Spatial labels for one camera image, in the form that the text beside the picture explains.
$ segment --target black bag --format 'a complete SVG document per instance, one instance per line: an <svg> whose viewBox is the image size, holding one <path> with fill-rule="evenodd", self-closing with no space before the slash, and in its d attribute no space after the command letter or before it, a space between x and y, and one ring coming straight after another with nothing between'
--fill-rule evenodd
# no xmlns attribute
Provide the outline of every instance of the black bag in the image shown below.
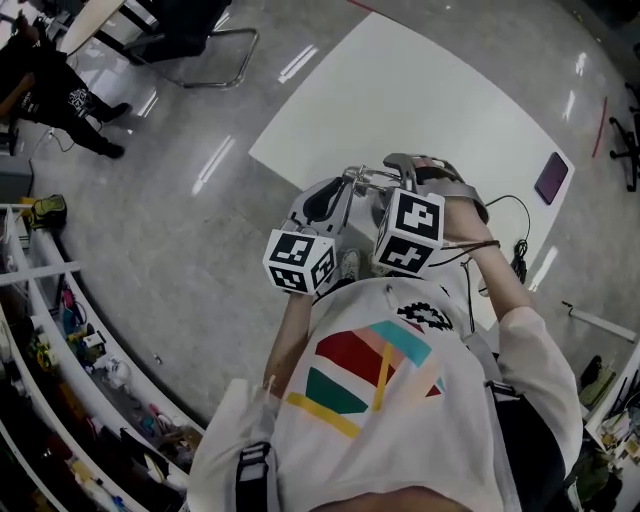
<svg viewBox="0 0 640 512"><path fill-rule="evenodd" d="M67 203L59 194L38 199L31 207L29 227L31 229L61 229L67 223Z"/></svg>

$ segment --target cube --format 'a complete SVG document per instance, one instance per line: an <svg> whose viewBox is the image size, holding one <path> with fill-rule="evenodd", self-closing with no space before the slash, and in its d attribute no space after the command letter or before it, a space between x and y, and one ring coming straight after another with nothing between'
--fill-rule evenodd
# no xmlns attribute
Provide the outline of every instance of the cube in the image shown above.
<svg viewBox="0 0 640 512"><path fill-rule="evenodd" d="M420 276L443 244L444 197L396 188L378 231L373 262Z"/></svg>
<svg viewBox="0 0 640 512"><path fill-rule="evenodd" d="M281 290L313 295L337 265L333 238L271 231L262 264L271 284Z"/></svg>

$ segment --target sneaker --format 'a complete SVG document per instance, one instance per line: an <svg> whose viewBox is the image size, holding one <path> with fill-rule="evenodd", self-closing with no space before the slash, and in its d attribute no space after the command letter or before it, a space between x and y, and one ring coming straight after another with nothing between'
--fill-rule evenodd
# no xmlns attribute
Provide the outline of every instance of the sneaker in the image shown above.
<svg viewBox="0 0 640 512"><path fill-rule="evenodd" d="M102 154L112 158L113 160L117 160L118 158L122 158L124 155L124 148L118 144L109 143Z"/></svg>
<svg viewBox="0 0 640 512"><path fill-rule="evenodd" d="M375 264L373 262L373 254L369 254L369 270L371 270L374 277L387 277L391 272L388 268Z"/></svg>
<svg viewBox="0 0 640 512"><path fill-rule="evenodd" d="M120 103L120 105L116 105L115 107L113 107L110 110L109 115L106 116L102 121L104 123L110 123L114 119L117 119L120 116L128 114L129 112L131 112L131 109L132 107L129 103Z"/></svg>
<svg viewBox="0 0 640 512"><path fill-rule="evenodd" d="M340 262L340 276L342 279L358 280L360 275L360 251L358 249L347 249L342 255Z"/></svg>

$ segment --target glossy concrete floor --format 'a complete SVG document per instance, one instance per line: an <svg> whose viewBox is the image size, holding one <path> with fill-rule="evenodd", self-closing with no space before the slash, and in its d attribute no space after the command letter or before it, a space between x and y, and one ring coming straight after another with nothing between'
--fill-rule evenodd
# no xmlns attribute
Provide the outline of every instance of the glossy concrete floor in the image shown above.
<svg viewBox="0 0 640 512"><path fill-rule="evenodd" d="M573 161L567 199L531 270L533 276L557 249L536 303L577 372L595 353L605 362L623 360L630 345L569 320L561 305L569 300L640 330L640 198L626 192L621 163L608 157L615 144L608 124L591 156L605 97L609 112L630 122L620 74L551 0L366 3L475 67ZM78 147L62 153L45 137L33 157L36 192L65 195L63 241L81 261L87 288L157 380L204 420L231 378L261 379L286 300L269 285L261 259L296 190L247 151L305 76L367 14L345 0L236 0L225 28L253 26L261 39L245 81L227 91L181 90L95 42L77 63L70 60L95 92L111 103L131 102L137 115L103 129L127 147L116 162ZM120 29L128 30L127 22L114 17L109 30ZM228 77L247 43L235 38L170 69ZM280 83L280 71L308 45L319 52ZM44 130L24 126L26 155ZM66 148L68 138L58 135ZM235 144L193 195L203 166L228 136Z"/></svg>

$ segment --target smartphone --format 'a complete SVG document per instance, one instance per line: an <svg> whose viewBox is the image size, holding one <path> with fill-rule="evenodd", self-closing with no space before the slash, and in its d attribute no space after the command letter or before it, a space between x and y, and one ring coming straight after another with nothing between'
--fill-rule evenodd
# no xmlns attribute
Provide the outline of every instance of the smartphone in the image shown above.
<svg viewBox="0 0 640 512"><path fill-rule="evenodd" d="M553 202L567 174L569 174L567 164L558 153L553 153L535 185L536 192L545 203Z"/></svg>

